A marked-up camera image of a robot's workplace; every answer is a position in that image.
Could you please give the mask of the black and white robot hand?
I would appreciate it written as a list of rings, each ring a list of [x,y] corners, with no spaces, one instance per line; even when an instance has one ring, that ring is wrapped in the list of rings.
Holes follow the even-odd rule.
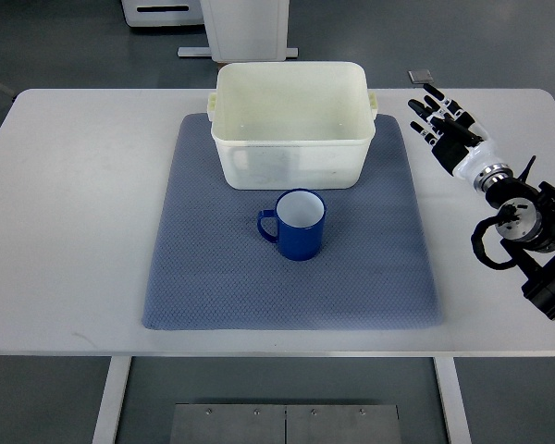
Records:
[[[470,113],[434,86],[426,83],[423,88],[423,100],[408,102],[419,117],[411,128],[446,172],[477,191],[487,191],[494,182],[513,175],[497,156],[496,143]]]

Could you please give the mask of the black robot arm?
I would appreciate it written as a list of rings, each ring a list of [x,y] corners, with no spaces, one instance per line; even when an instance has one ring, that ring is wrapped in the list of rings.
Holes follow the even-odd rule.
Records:
[[[486,166],[475,176],[475,188],[497,213],[480,221],[471,236],[477,260],[494,270],[519,268],[526,276],[524,297],[555,322],[555,187],[543,181],[526,183],[533,163],[520,176],[503,164]],[[496,262],[486,253],[484,236],[495,228],[500,245],[510,256]]]

